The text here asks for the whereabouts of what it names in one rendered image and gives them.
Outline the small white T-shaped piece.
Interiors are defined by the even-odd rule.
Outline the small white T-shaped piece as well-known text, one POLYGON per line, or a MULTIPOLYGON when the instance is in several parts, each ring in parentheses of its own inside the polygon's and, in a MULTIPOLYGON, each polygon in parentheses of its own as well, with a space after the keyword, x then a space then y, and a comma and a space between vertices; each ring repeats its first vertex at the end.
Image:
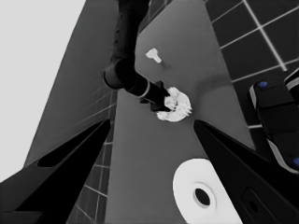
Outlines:
POLYGON ((156 63, 161 63, 162 59, 160 58, 160 56, 158 55, 158 50, 157 49, 151 49, 146 53, 146 56, 149 59, 154 60, 156 63))

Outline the white toothed gear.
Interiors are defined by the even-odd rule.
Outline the white toothed gear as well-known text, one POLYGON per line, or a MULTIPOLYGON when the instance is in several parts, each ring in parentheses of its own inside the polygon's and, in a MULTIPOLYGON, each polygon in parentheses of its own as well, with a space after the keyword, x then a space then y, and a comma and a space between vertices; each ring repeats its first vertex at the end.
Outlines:
POLYGON ((164 99, 164 104, 166 107, 170 108, 171 110, 177 110, 180 108, 180 95, 181 92, 175 88, 171 87, 168 90, 169 96, 164 99))
POLYGON ((189 98, 184 93, 179 93, 176 98, 175 111, 180 116, 189 116, 192 113, 192 107, 189 98))

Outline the dark robot body block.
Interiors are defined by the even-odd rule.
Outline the dark robot body block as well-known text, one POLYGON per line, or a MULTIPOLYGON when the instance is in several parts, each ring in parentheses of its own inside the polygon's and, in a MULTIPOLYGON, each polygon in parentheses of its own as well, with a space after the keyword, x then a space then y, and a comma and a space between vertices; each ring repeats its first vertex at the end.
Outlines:
POLYGON ((248 96, 278 164, 299 175, 299 66, 258 80, 248 96))

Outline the large thick white disc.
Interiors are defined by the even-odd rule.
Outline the large thick white disc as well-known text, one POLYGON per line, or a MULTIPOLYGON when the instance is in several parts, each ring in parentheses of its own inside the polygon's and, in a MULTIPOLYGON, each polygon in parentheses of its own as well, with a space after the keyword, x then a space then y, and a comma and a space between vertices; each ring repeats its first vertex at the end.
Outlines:
POLYGON ((173 177, 179 212, 188 224, 243 224, 207 159, 183 162, 173 177))

